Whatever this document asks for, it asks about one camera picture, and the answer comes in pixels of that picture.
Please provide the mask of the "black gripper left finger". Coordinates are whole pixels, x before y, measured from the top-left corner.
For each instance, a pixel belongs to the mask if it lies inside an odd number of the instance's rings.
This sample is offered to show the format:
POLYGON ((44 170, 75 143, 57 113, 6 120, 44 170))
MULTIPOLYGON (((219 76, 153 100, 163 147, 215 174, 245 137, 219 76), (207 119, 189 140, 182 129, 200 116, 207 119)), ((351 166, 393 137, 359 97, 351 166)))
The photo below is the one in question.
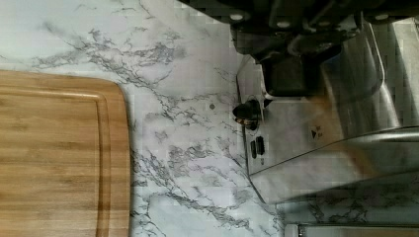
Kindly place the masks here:
POLYGON ((261 26, 231 26, 236 51, 251 56, 258 64, 280 63, 291 58, 288 45, 295 33, 261 26))

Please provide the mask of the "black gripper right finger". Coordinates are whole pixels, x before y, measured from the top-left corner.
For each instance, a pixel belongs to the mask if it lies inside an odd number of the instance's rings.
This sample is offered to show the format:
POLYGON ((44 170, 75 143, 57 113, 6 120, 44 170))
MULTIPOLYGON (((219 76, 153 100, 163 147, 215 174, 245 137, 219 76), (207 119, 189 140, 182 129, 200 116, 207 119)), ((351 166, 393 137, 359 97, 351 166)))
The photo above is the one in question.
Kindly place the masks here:
POLYGON ((302 66, 307 60, 321 56, 330 58, 344 41, 359 33, 359 29, 291 32, 286 39, 286 66, 302 66))

